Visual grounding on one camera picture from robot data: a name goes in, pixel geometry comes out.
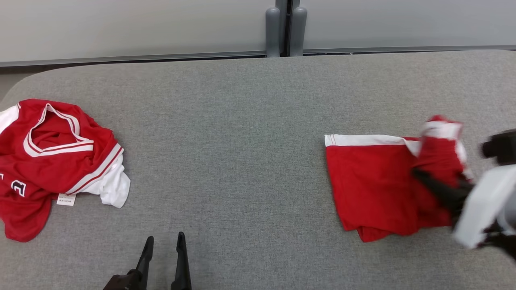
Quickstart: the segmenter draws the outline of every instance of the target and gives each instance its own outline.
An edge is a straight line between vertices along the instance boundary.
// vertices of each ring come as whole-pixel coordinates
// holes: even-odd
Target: white care label
[[[57,204],[72,206],[75,203],[76,195],[59,194],[57,197]]]

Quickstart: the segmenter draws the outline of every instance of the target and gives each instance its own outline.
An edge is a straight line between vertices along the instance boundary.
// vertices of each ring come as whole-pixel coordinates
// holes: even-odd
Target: red garment
[[[112,131],[79,107],[25,100],[0,112],[0,218],[8,238],[33,239],[58,193],[99,181],[122,154]]]
[[[426,123],[423,142],[387,135],[325,136],[333,197],[346,231],[357,230],[367,242],[450,224],[447,211],[411,175],[413,166],[436,173],[441,181],[463,171],[465,150],[457,143],[461,124],[439,118]],[[454,138],[450,132],[456,132]]]

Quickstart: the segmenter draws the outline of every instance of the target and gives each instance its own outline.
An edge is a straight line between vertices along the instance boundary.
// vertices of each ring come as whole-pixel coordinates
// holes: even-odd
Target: clothing
[[[411,168],[420,166],[439,180],[463,174],[461,127],[435,116],[421,138],[325,135],[333,197],[344,229],[357,230],[367,242],[449,225],[449,213],[412,177]]]
[[[33,239],[57,194],[89,192],[122,207],[130,180],[112,131],[78,106],[25,100],[0,112],[0,217],[8,238]]]

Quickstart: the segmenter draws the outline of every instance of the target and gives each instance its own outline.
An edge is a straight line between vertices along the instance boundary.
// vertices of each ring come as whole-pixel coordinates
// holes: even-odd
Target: gray fabric surface
[[[323,134],[414,136],[433,114],[478,145],[516,125],[516,53],[470,51],[133,63],[65,68],[18,83],[79,105],[125,148],[121,209],[80,195],[23,244],[0,237],[1,289],[102,289],[155,237],[149,289],[174,277],[186,234],[194,289],[514,289],[497,249],[449,229],[364,244],[338,220]]]

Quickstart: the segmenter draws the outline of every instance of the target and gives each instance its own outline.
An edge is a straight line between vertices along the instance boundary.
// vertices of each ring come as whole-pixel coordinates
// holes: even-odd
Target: white sleeve
[[[100,195],[103,204],[110,204],[121,208],[127,199],[131,185],[131,181],[124,173],[122,161],[123,156],[120,154],[109,167],[104,177],[88,185],[81,192]]]
[[[18,119],[20,108],[18,105],[12,106],[0,112],[0,134]]]

